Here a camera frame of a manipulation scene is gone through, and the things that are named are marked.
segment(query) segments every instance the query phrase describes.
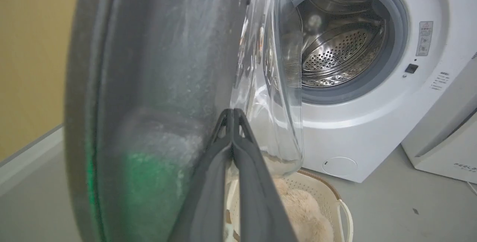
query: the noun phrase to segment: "transparent glass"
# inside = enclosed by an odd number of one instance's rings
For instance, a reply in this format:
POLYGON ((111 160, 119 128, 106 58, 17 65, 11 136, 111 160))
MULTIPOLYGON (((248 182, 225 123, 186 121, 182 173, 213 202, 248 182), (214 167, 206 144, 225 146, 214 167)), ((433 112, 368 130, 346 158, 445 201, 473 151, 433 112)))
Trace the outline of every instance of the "transparent glass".
MULTIPOLYGON (((303 163, 301 21, 291 0, 250 0, 230 106, 245 111, 270 173, 303 163)), ((230 175, 237 176, 232 166, 230 175)))

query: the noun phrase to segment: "stainless steel drum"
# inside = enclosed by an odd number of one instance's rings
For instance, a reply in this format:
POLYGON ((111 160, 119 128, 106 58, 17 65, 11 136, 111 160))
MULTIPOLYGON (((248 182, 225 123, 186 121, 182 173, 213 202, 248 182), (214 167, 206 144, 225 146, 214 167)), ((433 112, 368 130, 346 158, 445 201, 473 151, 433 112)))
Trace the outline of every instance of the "stainless steel drum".
POLYGON ((372 1, 305 0, 298 6, 303 23, 303 85, 339 85, 371 67, 387 37, 388 24, 375 13, 372 1))

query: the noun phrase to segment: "laundry basket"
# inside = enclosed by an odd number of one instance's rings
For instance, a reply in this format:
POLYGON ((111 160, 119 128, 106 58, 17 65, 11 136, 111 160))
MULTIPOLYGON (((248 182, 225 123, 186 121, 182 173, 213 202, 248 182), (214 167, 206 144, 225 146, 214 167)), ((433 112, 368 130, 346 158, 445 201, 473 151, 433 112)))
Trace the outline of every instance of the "laundry basket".
MULTIPOLYGON (((290 189, 302 189, 307 191, 317 200, 322 214, 330 221, 333 227, 335 242, 351 242, 353 240, 353 219, 351 218, 350 210, 343 200, 341 200, 341 197, 333 186, 304 170, 299 170, 284 180, 290 189), (346 215, 348 226, 346 239, 341 223, 341 208, 344 211, 344 215, 346 215)), ((238 241, 240 237, 240 190, 237 180, 231 183, 226 205, 228 210, 226 218, 228 227, 226 227, 226 229, 229 231, 229 239, 227 242, 238 241)))

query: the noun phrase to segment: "washing machine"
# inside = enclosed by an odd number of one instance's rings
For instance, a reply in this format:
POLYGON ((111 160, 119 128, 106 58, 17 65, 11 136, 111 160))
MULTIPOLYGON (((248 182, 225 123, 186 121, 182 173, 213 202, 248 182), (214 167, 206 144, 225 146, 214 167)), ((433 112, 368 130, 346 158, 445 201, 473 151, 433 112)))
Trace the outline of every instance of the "washing machine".
POLYGON ((292 0, 303 167, 363 182, 477 51, 471 0, 292 0))

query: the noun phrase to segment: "sticker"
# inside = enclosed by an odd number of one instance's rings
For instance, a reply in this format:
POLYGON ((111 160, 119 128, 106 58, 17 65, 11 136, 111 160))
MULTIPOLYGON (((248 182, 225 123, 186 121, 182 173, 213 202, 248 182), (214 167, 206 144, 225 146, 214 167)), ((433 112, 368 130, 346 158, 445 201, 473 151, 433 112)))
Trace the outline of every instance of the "sticker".
POLYGON ((446 88, 450 80, 450 75, 447 72, 441 72, 437 75, 431 84, 431 89, 441 91, 446 88))
POLYGON ((419 22, 419 43, 417 44, 416 57, 425 57, 431 47, 433 21, 419 22))

